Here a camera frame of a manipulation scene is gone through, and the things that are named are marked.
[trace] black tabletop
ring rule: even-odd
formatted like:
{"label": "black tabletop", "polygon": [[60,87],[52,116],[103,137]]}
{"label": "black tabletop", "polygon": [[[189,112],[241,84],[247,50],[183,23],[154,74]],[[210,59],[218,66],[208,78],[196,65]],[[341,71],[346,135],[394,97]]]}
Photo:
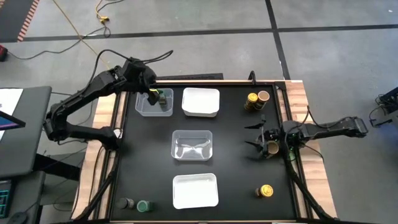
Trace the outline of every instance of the black tabletop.
{"label": "black tabletop", "polygon": [[12,115],[26,126],[7,130],[0,140],[0,178],[32,171],[50,94],[49,86],[26,88],[22,92]]}
{"label": "black tabletop", "polygon": [[[150,213],[120,210],[113,206],[112,221],[209,221],[209,220],[291,220],[295,218],[292,189],[281,157],[256,160],[256,150],[244,141],[252,141],[259,130],[244,129],[261,122],[266,128],[279,127],[276,99],[271,85],[216,86],[220,91],[220,110],[215,118],[184,115],[183,89],[173,87],[174,112],[171,117],[142,117],[130,95],[118,179],[113,202],[127,197],[154,203]],[[250,92],[266,90],[271,98],[257,113],[248,113],[243,104]],[[213,157],[209,161],[176,161],[170,151],[175,130],[210,130],[213,133]],[[177,210],[173,206],[173,178],[176,175],[213,173],[217,178],[219,203],[215,207]],[[274,188],[269,198],[256,198],[254,190],[264,184]]]}
{"label": "black tabletop", "polygon": [[43,171],[37,171],[17,177],[13,180],[15,188],[12,194],[11,208],[8,218],[0,219],[0,224],[7,223],[13,214],[25,211],[28,216],[26,224],[36,223],[44,179],[45,173]]}

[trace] gray floor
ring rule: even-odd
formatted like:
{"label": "gray floor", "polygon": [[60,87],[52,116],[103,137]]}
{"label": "gray floor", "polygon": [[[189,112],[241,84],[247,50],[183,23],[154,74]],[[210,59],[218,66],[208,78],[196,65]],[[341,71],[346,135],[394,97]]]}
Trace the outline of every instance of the gray floor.
{"label": "gray floor", "polygon": [[[82,34],[100,27],[93,11],[97,1],[59,3]],[[272,0],[272,6],[278,27],[398,24],[398,2],[393,0]],[[271,26],[263,0],[126,0],[107,7],[103,14],[111,18],[113,34]],[[41,0],[27,36],[59,35],[74,32],[51,0]],[[356,115],[369,126],[364,139],[320,141],[338,216],[342,220],[395,223],[398,130],[389,125],[374,129],[367,120],[376,107],[374,98],[398,86],[398,29],[293,32],[281,33],[280,38],[290,76],[304,80],[317,121]],[[27,57],[72,43],[65,40],[5,46]],[[246,79],[255,70],[258,78],[282,79],[272,34],[101,39],[88,43],[98,51],[108,48],[138,58],[155,57],[173,49],[170,58],[151,65],[159,76],[222,72],[226,79]],[[104,58],[112,66],[123,63],[113,55]],[[89,79],[94,59],[83,44],[61,55],[43,55],[29,61],[10,58],[1,64],[0,87],[50,85],[54,91],[74,93]],[[98,71],[104,69],[100,63]],[[63,97],[53,95],[51,102]],[[79,123],[89,113],[87,106],[74,114],[71,122]],[[73,153],[81,147],[84,145],[59,147],[45,137],[40,142],[40,151],[50,155]],[[41,222],[68,218],[59,218],[56,212],[52,206],[45,207]]]}

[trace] monitor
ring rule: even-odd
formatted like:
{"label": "monitor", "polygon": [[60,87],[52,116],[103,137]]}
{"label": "monitor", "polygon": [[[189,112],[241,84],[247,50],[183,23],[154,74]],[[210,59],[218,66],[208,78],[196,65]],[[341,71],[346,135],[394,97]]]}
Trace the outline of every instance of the monitor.
{"label": "monitor", "polygon": [[0,131],[23,127],[25,122],[0,111]]}

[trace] cylindrical object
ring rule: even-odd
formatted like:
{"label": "cylindrical object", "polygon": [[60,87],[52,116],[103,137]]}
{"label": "cylindrical object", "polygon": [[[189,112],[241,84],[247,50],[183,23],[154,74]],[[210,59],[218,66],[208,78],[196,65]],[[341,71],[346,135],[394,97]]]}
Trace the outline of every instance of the cylindrical object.
{"label": "cylindrical object", "polygon": [[247,98],[247,100],[246,100],[246,102],[245,102],[245,104],[243,106],[244,109],[248,110],[248,111],[253,110],[254,109],[254,105],[257,102],[257,99],[258,99],[257,94],[255,94],[255,93],[248,94],[248,98]]}
{"label": "cylindrical object", "polygon": [[134,209],[134,200],[129,198],[120,198],[116,202],[118,209]]}
{"label": "cylindrical object", "polygon": [[266,91],[260,91],[258,94],[258,100],[257,102],[254,104],[254,109],[256,110],[261,110],[264,108],[264,106],[266,105],[267,101],[269,100],[269,94]]}
{"label": "cylindrical object", "polygon": [[266,157],[267,159],[271,158],[273,155],[279,152],[279,145],[275,141],[267,141],[267,148],[268,148],[268,153]]}
{"label": "cylindrical object", "polygon": [[153,209],[153,203],[141,200],[137,203],[138,212],[150,212]]}
{"label": "cylindrical object", "polygon": [[274,194],[274,189],[270,185],[266,184],[266,185],[261,186],[260,188],[257,188],[255,193],[256,193],[256,196],[260,197],[260,198],[271,197],[272,194]]}

